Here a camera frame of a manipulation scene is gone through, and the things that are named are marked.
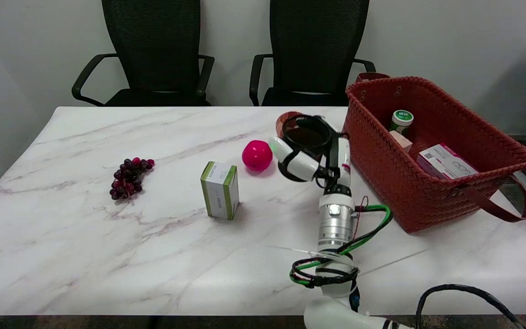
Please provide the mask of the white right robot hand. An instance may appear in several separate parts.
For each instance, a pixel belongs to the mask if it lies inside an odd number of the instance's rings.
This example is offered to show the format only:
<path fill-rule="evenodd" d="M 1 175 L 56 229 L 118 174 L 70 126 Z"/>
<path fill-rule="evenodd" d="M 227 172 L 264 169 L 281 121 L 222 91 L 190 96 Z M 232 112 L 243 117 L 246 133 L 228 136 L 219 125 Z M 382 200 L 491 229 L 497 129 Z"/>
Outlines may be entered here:
<path fill-rule="evenodd" d="M 296 182 L 315 181 L 325 195 L 352 196 L 351 150 L 346 137 L 332 138 L 327 149 L 320 152 L 320 159 L 326 160 L 324 166 L 303 148 L 289 146 L 278 137 L 269 138 L 268 144 L 284 177 Z"/>

